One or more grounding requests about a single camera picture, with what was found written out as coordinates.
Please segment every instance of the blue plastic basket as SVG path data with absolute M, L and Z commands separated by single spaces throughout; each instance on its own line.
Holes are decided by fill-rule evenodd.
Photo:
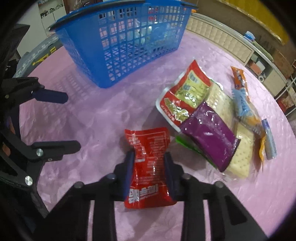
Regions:
M 176 0 L 107 1 L 74 11 L 50 27 L 79 69 L 107 88 L 179 47 L 191 9 Z

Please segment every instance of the brown wall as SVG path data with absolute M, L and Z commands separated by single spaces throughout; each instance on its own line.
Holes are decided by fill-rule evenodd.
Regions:
M 187 1 L 194 4 L 197 3 L 197 0 Z M 276 48 L 290 63 L 296 59 L 296 47 L 291 40 L 285 45 L 282 45 L 267 30 L 238 10 L 218 2 L 217 0 L 199 0 L 197 5 L 199 7 L 198 13 L 213 18 L 242 35 L 244 35 L 246 31 L 252 32 L 256 37 L 256 41 L 271 54 L 273 54 Z

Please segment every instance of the pink tablecloth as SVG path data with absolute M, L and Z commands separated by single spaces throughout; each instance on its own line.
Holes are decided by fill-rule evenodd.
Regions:
M 78 140 L 81 151 L 59 162 L 46 163 L 38 192 L 49 210 L 77 181 L 91 183 L 113 171 L 129 149 L 124 129 L 141 130 L 168 126 L 155 108 L 162 90 L 173 83 L 195 58 L 207 75 L 220 82 L 227 94 L 234 84 L 230 66 L 246 71 L 250 98 L 261 117 L 271 126 L 278 156 L 267 161 L 255 180 L 228 182 L 267 235 L 277 228 L 289 211 L 296 193 L 296 139 L 283 112 L 265 87 L 237 60 L 210 42 L 189 32 L 180 47 L 142 67 L 109 89 L 100 89 L 79 74 L 64 48 L 50 55 L 31 74 L 48 89 L 65 91 L 64 104 L 35 100 L 21 106 L 22 139 L 35 141 Z M 220 178 L 195 153 L 175 145 L 173 158 L 203 182 Z M 148 210 L 127 210 L 115 204 L 118 240 L 180 240 L 183 203 Z M 207 240 L 209 240 L 208 216 Z

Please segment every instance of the beige tufted panel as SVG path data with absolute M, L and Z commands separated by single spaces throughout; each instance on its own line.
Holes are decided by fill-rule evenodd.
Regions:
M 236 40 L 228 33 L 199 19 L 190 17 L 186 29 L 215 42 L 217 45 L 229 51 L 243 63 L 248 60 L 248 57 L 252 53 L 250 48 Z

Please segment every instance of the red package on rack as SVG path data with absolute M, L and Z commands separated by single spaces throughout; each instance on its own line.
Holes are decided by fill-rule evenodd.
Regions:
M 140 209 L 175 204 L 168 194 L 163 163 L 163 155 L 170 143 L 168 129 L 125 130 L 125 135 L 136 153 L 133 179 L 124 202 L 125 207 Z

